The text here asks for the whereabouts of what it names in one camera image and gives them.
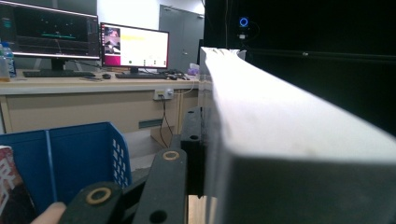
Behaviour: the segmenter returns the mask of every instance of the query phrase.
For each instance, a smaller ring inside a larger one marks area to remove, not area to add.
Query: wall
[[[201,0],[97,0],[97,12],[99,21],[158,29],[160,5],[205,12]]]

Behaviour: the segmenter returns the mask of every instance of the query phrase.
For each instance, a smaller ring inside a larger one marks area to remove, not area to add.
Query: computer mouse
[[[111,79],[111,75],[110,74],[102,74],[102,78],[103,79]]]
[[[171,79],[171,80],[177,80],[177,76],[171,75],[171,76],[168,76],[168,77],[169,77],[169,79]]]

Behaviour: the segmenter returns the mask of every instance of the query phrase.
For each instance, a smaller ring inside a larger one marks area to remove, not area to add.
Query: desk
[[[179,133],[184,113],[197,106],[198,81],[78,77],[23,77],[0,83],[0,104],[6,133],[111,121],[122,133],[139,130],[139,122],[163,118],[163,102],[154,90],[172,88],[166,117]]]

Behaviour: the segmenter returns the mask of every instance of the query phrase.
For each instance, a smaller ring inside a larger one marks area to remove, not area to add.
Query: door
[[[204,17],[181,9],[160,6],[160,30],[169,32],[169,69],[187,73],[196,63],[199,40],[204,38]]]

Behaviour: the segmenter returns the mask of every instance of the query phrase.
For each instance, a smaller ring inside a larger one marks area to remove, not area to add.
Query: blue light
[[[247,17],[241,17],[239,19],[239,25],[241,27],[248,27],[248,18]]]

